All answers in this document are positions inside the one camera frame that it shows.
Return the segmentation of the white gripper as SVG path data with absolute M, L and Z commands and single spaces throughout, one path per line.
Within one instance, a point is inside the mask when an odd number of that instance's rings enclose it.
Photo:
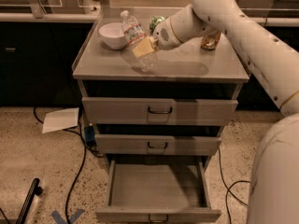
M 172 29 L 170 18 L 160 22 L 152 34 L 153 36 L 147 36 L 133 48 L 136 58 L 155 52 L 157 47 L 162 50 L 170 50 L 181 45 Z

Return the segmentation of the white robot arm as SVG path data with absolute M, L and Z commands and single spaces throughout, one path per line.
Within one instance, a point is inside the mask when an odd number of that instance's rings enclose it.
M 247 224 L 299 224 L 299 53 L 249 18 L 235 0 L 192 0 L 135 49 L 141 57 L 222 32 L 284 119 L 258 145 Z

